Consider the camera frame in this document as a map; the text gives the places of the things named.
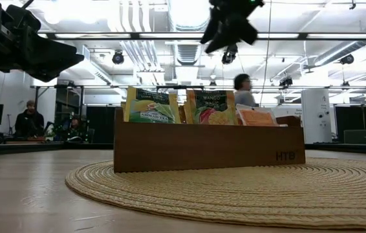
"dark jacket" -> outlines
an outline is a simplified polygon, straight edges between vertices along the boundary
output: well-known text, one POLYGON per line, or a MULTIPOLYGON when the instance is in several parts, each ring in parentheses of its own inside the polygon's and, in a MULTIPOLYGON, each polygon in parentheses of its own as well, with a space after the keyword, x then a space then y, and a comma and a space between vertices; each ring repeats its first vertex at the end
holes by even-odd
POLYGON ((28 114, 27 111, 25 110, 23 113, 18 114, 16 118, 15 131, 20 136, 31 136, 27 134, 41 131, 44 127, 43 115, 41 113, 36 111, 34 114, 28 114))

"red object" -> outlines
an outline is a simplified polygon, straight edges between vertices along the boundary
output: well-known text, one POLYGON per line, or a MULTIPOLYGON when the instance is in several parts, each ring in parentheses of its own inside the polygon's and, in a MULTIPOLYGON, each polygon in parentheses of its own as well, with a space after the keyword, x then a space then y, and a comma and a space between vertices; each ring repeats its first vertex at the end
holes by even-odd
POLYGON ((216 110, 215 109, 208 109, 208 110, 206 110, 206 111, 204 111, 203 113, 201 113, 200 114, 200 116, 199 116, 199 121, 200 121, 200 123, 201 124, 203 124, 203 121, 207 121, 207 120, 209 120, 209 116, 212 114, 212 113, 214 113, 214 112, 216 112, 216 110))

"wooden box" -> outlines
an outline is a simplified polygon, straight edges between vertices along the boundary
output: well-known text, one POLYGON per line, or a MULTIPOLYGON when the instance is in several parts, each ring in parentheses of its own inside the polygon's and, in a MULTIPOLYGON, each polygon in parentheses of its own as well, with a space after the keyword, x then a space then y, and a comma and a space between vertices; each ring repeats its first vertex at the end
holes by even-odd
POLYGON ((124 122, 117 108, 114 172, 304 164, 303 129, 293 117, 277 121, 292 127, 124 122))

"wooden table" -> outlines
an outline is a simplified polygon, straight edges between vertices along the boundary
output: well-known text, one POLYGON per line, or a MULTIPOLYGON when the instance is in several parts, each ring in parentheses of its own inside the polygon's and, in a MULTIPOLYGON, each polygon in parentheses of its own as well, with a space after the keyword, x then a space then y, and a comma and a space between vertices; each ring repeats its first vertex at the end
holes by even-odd
MULTIPOLYGON (((366 155, 351 153, 307 151, 307 156, 366 161, 366 155)), ((98 203, 65 186, 69 170, 112 159, 110 150, 0 155, 0 232, 343 232, 247 227, 161 217, 98 203)))

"person sitting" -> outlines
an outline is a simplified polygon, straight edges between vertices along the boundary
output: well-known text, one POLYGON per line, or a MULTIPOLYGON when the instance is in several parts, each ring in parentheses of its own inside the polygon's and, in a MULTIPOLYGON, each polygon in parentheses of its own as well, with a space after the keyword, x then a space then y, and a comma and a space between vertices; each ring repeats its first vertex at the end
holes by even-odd
POLYGON ((27 109, 18 114, 15 123, 16 137, 43 136, 43 115, 35 110, 35 101, 27 102, 27 109))
POLYGON ((72 137, 81 136, 82 128, 81 128, 81 119, 77 116, 74 116, 71 119, 71 125, 69 128, 69 134, 72 137))
POLYGON ((235 105, 242 104, 250 107, 256 107, 255 98, 250 93, 250 77, 247 74, 238 74, 234 79, 235 105))

